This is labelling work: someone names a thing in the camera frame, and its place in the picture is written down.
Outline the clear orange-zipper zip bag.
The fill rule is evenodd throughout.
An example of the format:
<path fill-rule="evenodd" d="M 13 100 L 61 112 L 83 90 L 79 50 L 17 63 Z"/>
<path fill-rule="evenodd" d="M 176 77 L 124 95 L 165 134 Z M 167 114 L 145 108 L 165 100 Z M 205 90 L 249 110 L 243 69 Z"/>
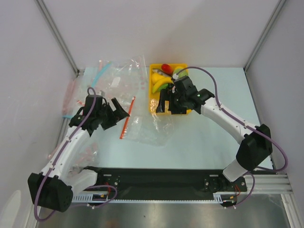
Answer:
<path fill-rule="evenodd" d="M 120 139 L 153 146 L 164 146 L 173 133 L 173 118 L 170 115 L 151 114 L 148 98 L 135 96 L 129 107 Z"/>

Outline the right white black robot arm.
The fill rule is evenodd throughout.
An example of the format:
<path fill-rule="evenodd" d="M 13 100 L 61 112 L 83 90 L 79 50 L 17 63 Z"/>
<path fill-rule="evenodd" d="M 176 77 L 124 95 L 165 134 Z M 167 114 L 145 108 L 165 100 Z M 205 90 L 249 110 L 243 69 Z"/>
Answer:
<path fill-rule="evenodd" d="M 255 126 L 240 117 L 227 114 L 227 109 L 216 96 L 207 89 L 197 90 L 188 76 L 174 80 L 168 88 L 160 90 L 157 113 L 165 111 L 165 104 L 171 114 L 185 114 L 194 110 L 222 127 L 239 144 L 235 159 L 223 170 L 219 185 L 223 190 L 231 190 L 236 179 L 253 171 L 272 152 L 270 129 L 266 125 Z"/>

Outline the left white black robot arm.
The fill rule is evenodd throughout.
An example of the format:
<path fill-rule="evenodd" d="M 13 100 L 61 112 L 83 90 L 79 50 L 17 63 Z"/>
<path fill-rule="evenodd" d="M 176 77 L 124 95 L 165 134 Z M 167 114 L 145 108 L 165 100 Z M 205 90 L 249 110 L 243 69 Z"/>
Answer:
<path fill-rule="evenodd" d="M 65 138 L 52 159 L 40 173 L 30 174 L 28 187 L 35 209 L 64 212 L 73 196 L 89 187 L 100 190 L 104 186 L 104 177 L 90 166 L 73 177 L 68 177 L 68 173 L 96 129 L 107 130 L 129 116 L 116 98 L 111 101 L 114 107 L 101 95 L 88 95 L 85 105 L 71 118 Z"/>

